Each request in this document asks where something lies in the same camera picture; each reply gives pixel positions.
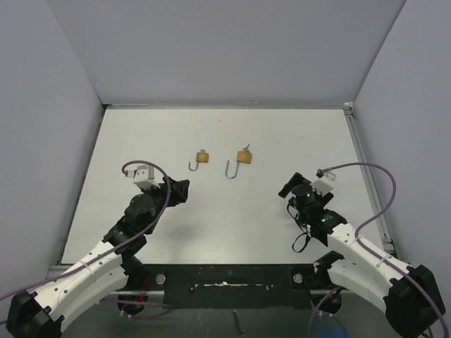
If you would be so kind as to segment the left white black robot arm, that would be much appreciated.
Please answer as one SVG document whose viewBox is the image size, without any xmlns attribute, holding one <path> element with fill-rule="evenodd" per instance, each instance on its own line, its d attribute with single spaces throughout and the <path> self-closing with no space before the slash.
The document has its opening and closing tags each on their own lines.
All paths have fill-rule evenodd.
<svg viewBox="0 0 451 338">
<path fill-rule="evenodd" d="M 80 261 L 62 275 L 11 299 L 6 329 L 13 337 L 61 337 L 78 316 L 111 292 L 138 288 L 143 264 L 136 258 L 164 210 L 187 201 L 189 180 L 149 183 L 123 216 Z"/>
</svg>

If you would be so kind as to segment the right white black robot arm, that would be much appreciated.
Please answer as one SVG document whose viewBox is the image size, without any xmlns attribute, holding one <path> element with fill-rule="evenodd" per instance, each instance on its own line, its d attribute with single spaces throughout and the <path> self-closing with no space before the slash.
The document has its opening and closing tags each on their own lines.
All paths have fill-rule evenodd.
<svg viewBox="0 0 451 338">
<path fill-rule="evenodd" d="M 314 261 L 314 281 L 354 292 L 382 311 L 401 337 L 418 337 L 445 315 L 433 273 L 384 252 L 328 209 L 336 182 L 333 173 L 314 182 L 295 173 L 278 193 L 295 209 L 295 222 L 307 236 L 329 250 Z"/>
</svg>

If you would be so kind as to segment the large brass padlock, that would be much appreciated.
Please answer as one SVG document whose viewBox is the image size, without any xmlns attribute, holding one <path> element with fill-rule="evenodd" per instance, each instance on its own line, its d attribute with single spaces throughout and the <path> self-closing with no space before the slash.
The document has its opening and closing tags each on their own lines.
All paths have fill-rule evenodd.
<svg viewBox="0 0 451 338">
<path fill-rule="evenodd" d="M 232 175 L 229 173 L 230 161 L 227 161 L 225 167 L 225 176 L 229 180 L 235 179 L 237 177 L 240 164 L 250 164 L 251 162 L 252 162 L 251 151 L 248 148 L 243 148 L 242 150 L 237 152 L 235 172 Z"/>
</svg>

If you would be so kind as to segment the small brass padlock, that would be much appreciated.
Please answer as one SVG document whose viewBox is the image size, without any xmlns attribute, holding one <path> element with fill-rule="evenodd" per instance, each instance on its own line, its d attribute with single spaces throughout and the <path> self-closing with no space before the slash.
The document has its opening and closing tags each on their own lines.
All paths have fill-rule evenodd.
<svg viewBox="0 0 451 338">
<path fill-rule="evenodd" d="M 196 154 L 195 164 L 193 165 L 191 162 L 188 163 L 188 170 L 191 172 L 195 172 L 199 169 L 199 165 L 201 163 L 209 162 L 209 153 L 205 149 L 200 149 Z"/>
</svg>

